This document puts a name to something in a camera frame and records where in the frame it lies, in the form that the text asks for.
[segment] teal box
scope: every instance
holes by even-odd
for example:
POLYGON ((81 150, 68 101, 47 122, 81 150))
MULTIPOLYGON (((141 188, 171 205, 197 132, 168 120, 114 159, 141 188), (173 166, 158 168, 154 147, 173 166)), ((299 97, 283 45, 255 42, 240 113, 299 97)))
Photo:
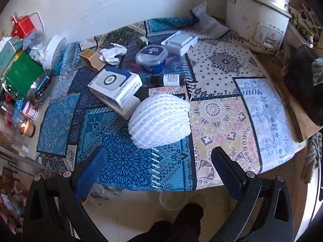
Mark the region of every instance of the teal box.
POLYGON ((22 49, 23 41, 18 36, 11 38, 0 52, 0 76, 17 51, 22 49))

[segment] red box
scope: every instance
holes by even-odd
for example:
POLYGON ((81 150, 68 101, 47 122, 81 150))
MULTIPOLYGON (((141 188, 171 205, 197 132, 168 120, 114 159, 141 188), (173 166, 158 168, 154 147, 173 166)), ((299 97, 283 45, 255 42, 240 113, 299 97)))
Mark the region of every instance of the red box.
POLYGON ((26 35, 28 35, 35 26, 33 22, 30 20, 29 16, 24 16, 21 19, 18 19, 16 16, 12 18, 11 22, 14 24, 14 28, 11 32, 11 36, 19 36, 23 39, 26 35))

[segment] white lid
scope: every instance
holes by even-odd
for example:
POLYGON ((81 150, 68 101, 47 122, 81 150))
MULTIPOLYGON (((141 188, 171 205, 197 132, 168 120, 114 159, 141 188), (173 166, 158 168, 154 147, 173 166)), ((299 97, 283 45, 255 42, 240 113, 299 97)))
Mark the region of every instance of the white lid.
POLYGON ((44 55, 43 69, 52 70, 62 60, 63 53, 67 47, 66 37, 57 34, 50 40, 44 55))
POLYGON ((168 51, 163 45, 148 45, 136 54, 136 63, 143 66, 156 66, 161 64, 168 56, 168 51))
POLYGON ((183 45, 187 44, 192 39, 193 37, 190 36, 188 33, 181 33, 170 39, 169 43, 179 47, 183 47, 183 45))

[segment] white cloth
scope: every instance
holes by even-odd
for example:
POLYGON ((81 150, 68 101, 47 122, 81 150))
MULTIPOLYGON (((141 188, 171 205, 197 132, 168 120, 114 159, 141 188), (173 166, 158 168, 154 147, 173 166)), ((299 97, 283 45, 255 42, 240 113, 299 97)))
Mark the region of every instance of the white cloth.
POLYGON ((4 48, 4 45, 11 39, 12 37, 4 37, 2 38, 2 40, 0 41, 0 52, 2 51, 2 49, 4 48))
POLYGON ((102 62, 107 62, 108 64, 116 65, 120 64, 120 61, 115 56, 117 55, 125 55, 127 53, 127 48, 124 46, 117 44, 117 43, 111 43, 114 47, 110 49, 101 49, 101 56, 100 60, 102 62))

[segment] white box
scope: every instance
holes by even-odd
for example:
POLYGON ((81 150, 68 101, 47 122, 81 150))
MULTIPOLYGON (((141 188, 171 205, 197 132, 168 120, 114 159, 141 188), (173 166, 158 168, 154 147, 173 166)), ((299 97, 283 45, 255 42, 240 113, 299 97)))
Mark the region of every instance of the white box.
POLYGON ((96 97, 122 109, 126 100, 133 96, 142 85, 138 74, 106 66, 88 84, 88 88, 96 97))
POLYGON ((178 31, 162 41, 161 45, 164 45, 169 53, 183 56, 190 47, 196 45, 197 38, 197 35, 194 33, 178 31))
POLYGON ((98 97, 102 102, 104 102, 108 107, 110 107, 114 112, 120 115, 123 119, 129 120, 130 116, 135 112, 138 105, 140 105, 139 98, 135 97, 134 95, 129 96, 128 99, 125 101, 125 105, 123 109, 116 107, 115 105, 111 104, 108 101, 105 101, 103 98, 98 97))

